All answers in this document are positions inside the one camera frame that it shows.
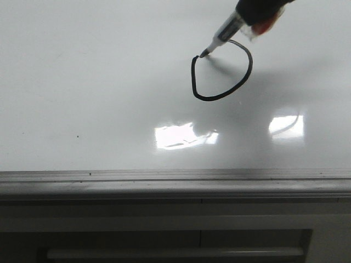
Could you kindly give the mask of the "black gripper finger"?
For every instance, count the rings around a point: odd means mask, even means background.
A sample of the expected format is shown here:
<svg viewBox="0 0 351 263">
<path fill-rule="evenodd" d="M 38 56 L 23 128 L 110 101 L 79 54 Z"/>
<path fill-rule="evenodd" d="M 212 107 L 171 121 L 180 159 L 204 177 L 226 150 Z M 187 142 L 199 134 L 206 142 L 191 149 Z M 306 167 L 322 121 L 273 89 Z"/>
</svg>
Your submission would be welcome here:
<svg viewBox="0 0 351 263">
<path fill-rule="evenodd" d="M 294 0 L 239 0 L 236 11 L 248 26 L 272 18 L 282 7 Z"/>
</svg>

